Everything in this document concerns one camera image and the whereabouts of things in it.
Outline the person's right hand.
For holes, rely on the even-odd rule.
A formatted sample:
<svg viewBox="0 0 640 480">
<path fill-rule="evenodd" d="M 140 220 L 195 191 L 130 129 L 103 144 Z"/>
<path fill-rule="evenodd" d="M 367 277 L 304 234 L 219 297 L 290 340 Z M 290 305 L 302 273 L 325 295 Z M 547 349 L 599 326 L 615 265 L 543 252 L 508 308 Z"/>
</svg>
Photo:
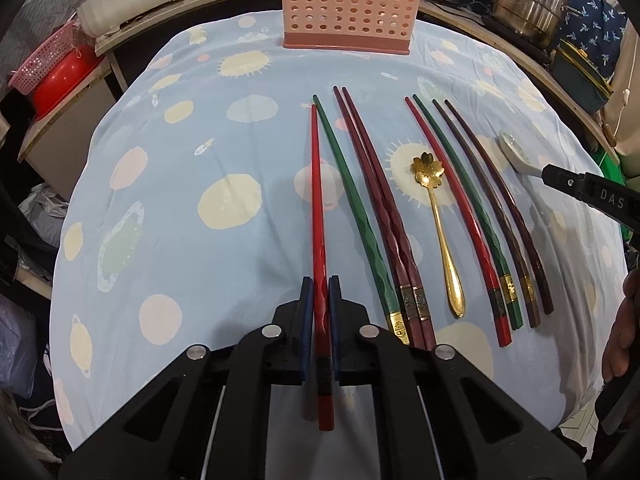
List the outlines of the person's right hand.
<svg viewBox="0 0 640 480">
<path fill-rule="evenodd" d="M 634 269 L 626 276 L 623 284 L 624 299 L 617 310 L 608 342 L 602 356 L 602 377 L 604 382 L 622 377 L 628 370 L 629 349 L 639 323 L 634 317 L 634 300 L 639 293 L 639 270 Z"/>
</svg>

